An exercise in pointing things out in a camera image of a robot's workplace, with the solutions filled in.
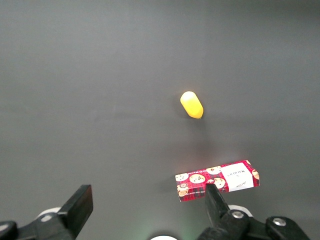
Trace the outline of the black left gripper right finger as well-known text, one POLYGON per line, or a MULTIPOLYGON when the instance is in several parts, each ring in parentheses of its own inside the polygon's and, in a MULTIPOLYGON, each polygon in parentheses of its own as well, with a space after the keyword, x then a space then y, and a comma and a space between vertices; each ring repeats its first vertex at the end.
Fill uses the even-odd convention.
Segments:
POLYGON ((227 205, 214 184, 207 184, 205 205, 211 227, 206 228, 199 240, 308 240, 299 225, 284 216, 268 217, 264 223, 247 211, 227 205))

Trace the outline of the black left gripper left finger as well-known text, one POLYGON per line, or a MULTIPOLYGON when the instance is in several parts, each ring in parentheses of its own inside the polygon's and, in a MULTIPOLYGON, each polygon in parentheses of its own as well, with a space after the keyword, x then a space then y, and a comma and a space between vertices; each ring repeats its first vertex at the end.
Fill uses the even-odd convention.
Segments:
POLYGON ((0 223, 2 240, 75 240, 93 211, 92 186, 81 185, 59 208, 40 214, 18 227, 13 220, 0 223))

